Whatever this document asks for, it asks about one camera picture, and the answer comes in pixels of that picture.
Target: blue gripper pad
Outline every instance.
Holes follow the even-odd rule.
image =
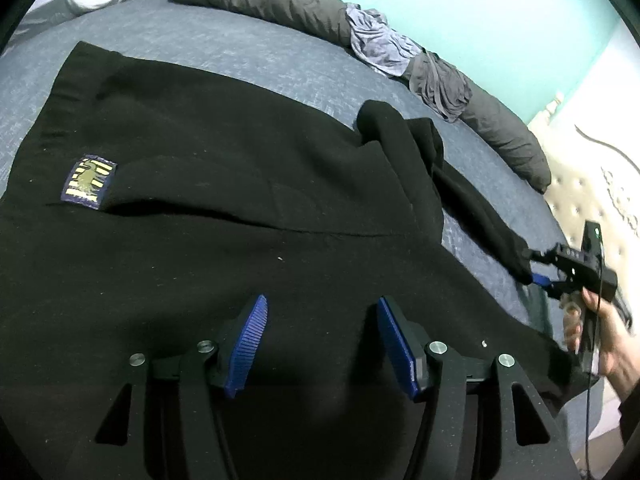
[[[255,303],[249,303],[238,317],[236,331],[234,331],[238,334],[238,338],[235,339],[233,349],[228,354],[228,362],[222,363],[222,367],[226,368],[223,389],[225,396],[229,399],[233,399],[239,390],[244,389],[267,325],[267,314],[267,299],[260,295]]]
[[[420,341],[393,298],[378,300],[378,331],[394,368],[398,384],[411,400],[428,386],[424,343]]]

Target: embroidered patch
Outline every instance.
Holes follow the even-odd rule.
[[[101,156],[85,155],[66,178],[60,199],[98,209],[117,164]]]

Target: bed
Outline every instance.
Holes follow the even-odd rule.
[[[79,40],[126,56],[162,60],[238,78],[318,108],[353,127],[361,104],[381,100],[405,118],[430,117],[446,159],[492,203],[530,247],[565,241],[543,196],[521,180],[461,121],[446,123],[399,81],[387,79],[347,50],[273,23],[169,0],[135,0],[45,30],[0,58],[0,193],[20,141]],[[562,341],[562,311],[536,286],[516,284],[447,214],[443,245],[513,317]],[[544,267],[536,272],[550,272]],[[592,391],[591,423],[600,418],[602,382]],[[584,442],[585,395],[558,418],[571,450]]]

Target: person's arm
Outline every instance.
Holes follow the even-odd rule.
[[[580,298],[563,298],[564,340],[575,351],[580,346],[580,308],[596,312],[598,295],[586,289]],[[620,433],[625,443],[640,424],[640,340],[631,336],[615,307],[600,301],[600,374],[605,376],[620,398]]]

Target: black cable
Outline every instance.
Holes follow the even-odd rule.
[[[600,260],[600,291],[598,292],[598,306],[596,307],[596,322],[593,324],[593,335],[591,341],[593,342],[593,348],[591,349],[591,359],[589,363],[589,386],[587,386],[587,417],[586,417],[586,429],[584,432],[584,461],[587,465],[587,480],[593,479],[591,475],[591,463],[589,462],[589,414],[591,412],[591,370],[593,370],[593,355],[595,354],[595,342],[596,334],[598,333],[598,323],[600,322],[600,300],[602,298],[602,271],[604,267],[604,258],[602,254],[598,256]]]

